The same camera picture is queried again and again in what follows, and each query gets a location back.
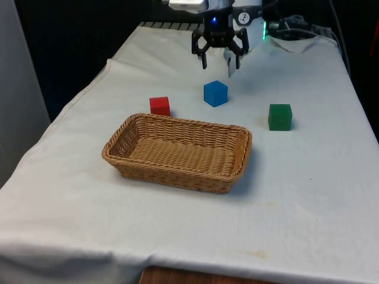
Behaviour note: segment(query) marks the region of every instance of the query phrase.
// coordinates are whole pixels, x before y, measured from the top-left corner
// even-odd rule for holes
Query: cube
[[[150,112],[152,114],[171,116],[168,97],[150,98]]]
[[[227,102],[227,86],[219,81],[204,85],[204,101],[213,107]]]
[[[290,131],[291,122],[291,105],[270,105],[268,127],[271,131]]]

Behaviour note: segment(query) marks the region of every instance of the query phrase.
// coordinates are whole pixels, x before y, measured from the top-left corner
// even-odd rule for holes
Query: wicker basket
[[[252,134],[243,127],[134,114],[101,155],[124,178],[228,193],[243,175],[251,147]]]

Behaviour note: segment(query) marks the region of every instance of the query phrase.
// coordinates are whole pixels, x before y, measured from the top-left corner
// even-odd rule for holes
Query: green cube
[[[292,110],[290,105],[270,105],[268,127],[271,131],[290,131]]]

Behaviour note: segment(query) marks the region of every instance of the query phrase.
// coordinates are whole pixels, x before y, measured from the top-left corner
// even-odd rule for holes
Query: white wall
[[[13,0],[0,0],[0,188],[50,123]]]

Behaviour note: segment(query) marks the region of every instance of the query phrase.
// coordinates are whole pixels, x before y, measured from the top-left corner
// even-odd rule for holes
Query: blue cube
[[[227,86],[219,81],[204,85],[204,101],[213,107],[227,102]]]

